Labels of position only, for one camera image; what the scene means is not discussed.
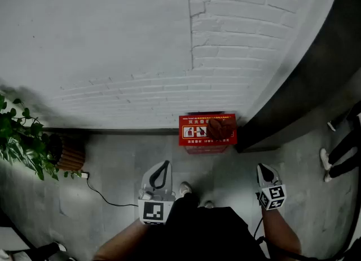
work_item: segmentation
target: white brick wall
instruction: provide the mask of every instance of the white brick wall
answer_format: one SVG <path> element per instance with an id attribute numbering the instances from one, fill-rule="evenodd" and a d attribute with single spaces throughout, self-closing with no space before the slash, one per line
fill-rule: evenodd
<path id="1" fill-rule="evenodd" d="M 128 69 L 101 59 L 90 68 L 102 68 L 97 77 L 79 70 L 52 86 L 39 113 L 58 120 L 59 126 L 100 129 L 178 127 L 179 115 L 197 111 L 231 110 L 243 116 L 285 59 L 312 1 L 177 0 L 189 4 L 192 66 L 179 68 L 168 61 L 158 62 L 156 69 Z M 171 9 L 166 1 L 162 5 Z M 127 30 L 116 25 L 117 30 Z M 155 38 L 162 30 L 154 23 L 148 27 Z M 177 37 L 168 37 L 166 43 L 177 48 Z M 105 50 L 113 50 L 106 45 L 104 41 Z M 116 47 L 113 55 L 120 50 Z M 157 64 L 162 56 L 143 53 L 125 57 L 126 64 L 137 58 Z"/>

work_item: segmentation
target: floor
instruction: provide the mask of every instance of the floor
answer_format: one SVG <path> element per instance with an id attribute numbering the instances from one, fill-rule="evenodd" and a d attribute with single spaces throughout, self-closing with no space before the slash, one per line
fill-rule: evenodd
<path id="1" fill-rule="evenodd" d="M 142 175 L 163 160 L 173 165 L 173 188 L 190 182 L 202 202 L 231 206 L 253 234 L 261 209 L 255 196 L 256 165 L 279 170 L 288 198 L 280 212 L 298 234 L 303 253 L 326 258 L 336 253 L 349 232 L 358 174 L 354 171 L 323 182 L 319 149 L 333 148 L 349 130 L 333 133 L 324 126 L 272 152 L 190 156 L 177 136 L 91 135 L 84 167 L 89 182 L 110 202 L 137 203 Z M 36 246 L 62 242 L 78 261 L 90 260 L 97 248 L 138 217 L 133 207 L 113 207 L 91 191 L 85 179 L 47 178 L 14 164 L 0 166 L 0 205 L 18 229 Z M 263 234 L 263 227 L 258 235 Z M 52 260 L 66 260 L 64 254 Z"/>

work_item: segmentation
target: red box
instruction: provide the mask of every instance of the red box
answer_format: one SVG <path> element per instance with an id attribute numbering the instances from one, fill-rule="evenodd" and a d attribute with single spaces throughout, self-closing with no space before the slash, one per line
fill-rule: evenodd
<path id="1" fill-rule="evenodd" d="M 237 130 L 223 140 L 216 141 L 207 137 L 207 125 L 211 118 L 236 120 L 235 114 L 179 116 L 179 145 L 184 146 L 188 154 L 222 153 L 228 145 L 237 144 Z"/>

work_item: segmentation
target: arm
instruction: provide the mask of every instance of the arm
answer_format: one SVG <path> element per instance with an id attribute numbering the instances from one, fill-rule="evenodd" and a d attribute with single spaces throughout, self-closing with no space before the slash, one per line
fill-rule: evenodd
<path id="1" fill-rule="evenodd" d="M 263 226 L 265 228 L 266 238 L 277 247 L 284 250 L 300 254 L 301 243 L 297 235 L 283 219 L 277 209 L 267 211 L 262 207 Z M 270 246 L 268 246 L 270 257 L 278 261 L 293 261 L 292 258 L 286 257 Z"/>
<path id="2" fill-rule="evenodd" d="M 148 232 L 148 229 L 149 226 L 142 224 L 140 220 L 137 219 L 100 247 L 93 261 L 126 260 L 140 244 Z"/>

